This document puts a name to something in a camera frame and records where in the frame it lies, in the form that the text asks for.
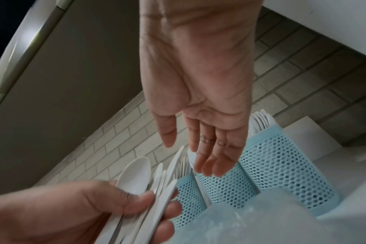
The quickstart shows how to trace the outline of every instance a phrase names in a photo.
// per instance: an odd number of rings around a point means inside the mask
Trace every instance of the perforated basket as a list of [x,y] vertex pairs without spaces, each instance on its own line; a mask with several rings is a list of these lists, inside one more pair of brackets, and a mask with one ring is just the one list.
[[239,162],[260,191],[286,189],[314,216],[329,212],[341,201],[337,191],[278,125],[247,140]]
[[233,207],[242,208],[247,200],[257,195],[246,173],[238,163],[220,178],[216,176],[205,177],[200,174],[199,179],[212,204],[228,203]]
[[177,188],[179,194],[175,200],[181,203],[183,211],[179,217],[171,220],[175,230],[185,226],[207,209],[193,174],[178,179]]

